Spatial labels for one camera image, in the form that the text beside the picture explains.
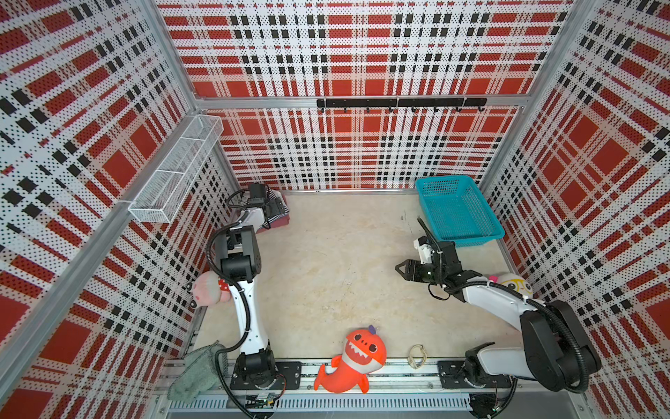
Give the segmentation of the blue white striped tank top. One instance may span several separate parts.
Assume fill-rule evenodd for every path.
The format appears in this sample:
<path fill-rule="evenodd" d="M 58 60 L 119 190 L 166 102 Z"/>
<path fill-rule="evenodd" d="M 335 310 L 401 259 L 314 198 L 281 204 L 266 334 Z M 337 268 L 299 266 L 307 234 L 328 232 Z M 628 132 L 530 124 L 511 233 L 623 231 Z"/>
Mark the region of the blue white striped tank top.
<path fill-rule="evenodd" d="M 289 214 L 289 209 L 283 199 L 281 193 L 277 190 L 270 190 L 268 195 L 267 204 L 265 205 L 265 216 L 266 219 L 273 223 L 279 218 L 283 218 Z"/>

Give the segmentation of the pink ribbed tank top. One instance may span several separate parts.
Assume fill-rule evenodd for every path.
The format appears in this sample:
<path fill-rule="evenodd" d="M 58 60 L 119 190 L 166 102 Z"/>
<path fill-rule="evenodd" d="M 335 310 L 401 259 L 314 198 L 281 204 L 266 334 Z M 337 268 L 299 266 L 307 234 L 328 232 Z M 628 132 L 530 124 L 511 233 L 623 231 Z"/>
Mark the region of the pink ribbed tank top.
<path fill-rule="evenodd" d="M 282 225 L 286 225 L 289 222 L 289 214 L 287 216 L 284 216 L 283 218 L 279 218 L 278 220 L 274 221 L 273 223 L 270 223 L 271 228 L 276 228 Z"/>

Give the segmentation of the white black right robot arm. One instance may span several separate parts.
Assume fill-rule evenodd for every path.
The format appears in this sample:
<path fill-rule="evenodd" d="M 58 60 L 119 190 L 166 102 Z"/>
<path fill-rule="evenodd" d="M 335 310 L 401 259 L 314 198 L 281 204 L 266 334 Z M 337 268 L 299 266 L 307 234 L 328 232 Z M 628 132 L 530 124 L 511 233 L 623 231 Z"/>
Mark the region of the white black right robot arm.
<path fill-rule="evenodd" d="M 437 286 L 448 297 L 483 309 L 521 335 L 518 344 L 487 342 L 469 349 L 463 373 L 470 386 L 483 388 L 493 377 L 506 375 L 534 380 L 553 392 L 586 392 L 602 362 L 568 303 L 533 298 L 529 285 L 511 273 L 485 277 L 463 269 L 453 242 L 420 237 L 415 249 L 417 260 L 407 259 L 395 267 L 404 280 Z"/>

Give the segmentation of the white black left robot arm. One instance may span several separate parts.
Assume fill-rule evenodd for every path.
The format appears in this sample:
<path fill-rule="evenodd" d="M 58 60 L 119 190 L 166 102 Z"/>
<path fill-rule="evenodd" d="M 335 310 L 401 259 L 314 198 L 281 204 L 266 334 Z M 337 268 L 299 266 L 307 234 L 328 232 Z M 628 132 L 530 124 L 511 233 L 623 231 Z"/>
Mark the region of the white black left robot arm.
<path fill-rule="evenodd" d="M 212 233 L 206 255 L 210 270 L 229 286 L 236 309 L 240 338 L 228 348 L 239 352 L 234 373 L 243 382 L 267 389 L 275 382 L 277 369 L 256 307 L 255 279 L 262 270 L 256 232 L 270 225 L 270 189 L 253 183 L 233 196 L 247 197 L 240 204 L 227 201 L 240 211 L 239 217 Z"/>

